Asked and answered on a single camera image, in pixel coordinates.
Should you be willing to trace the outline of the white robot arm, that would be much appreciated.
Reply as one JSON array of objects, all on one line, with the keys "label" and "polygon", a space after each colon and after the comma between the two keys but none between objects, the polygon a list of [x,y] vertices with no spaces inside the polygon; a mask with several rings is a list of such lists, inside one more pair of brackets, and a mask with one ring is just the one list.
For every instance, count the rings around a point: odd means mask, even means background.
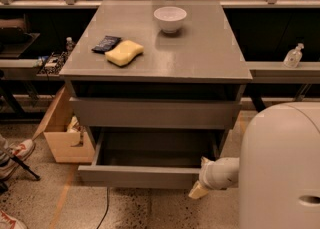
[{"label": "white robot arm", "polygon": [[320,229],[320,103],[258,113],[238,158],[203,158],[189,197],[239,187],[240,229]]}]

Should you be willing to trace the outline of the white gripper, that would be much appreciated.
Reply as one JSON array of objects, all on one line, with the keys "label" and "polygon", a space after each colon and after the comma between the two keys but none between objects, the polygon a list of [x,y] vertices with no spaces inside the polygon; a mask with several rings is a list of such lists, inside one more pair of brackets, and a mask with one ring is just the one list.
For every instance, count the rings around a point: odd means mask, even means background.
[{"label": "white gripper", "polygon": [[225,161],[223,159],[211,161],[202,156],[199,181],[194,183],[188,194],[191,199],[200,199],[207,195],[209,190],[226,189],[230,181],[227,178],[227,165]]}]

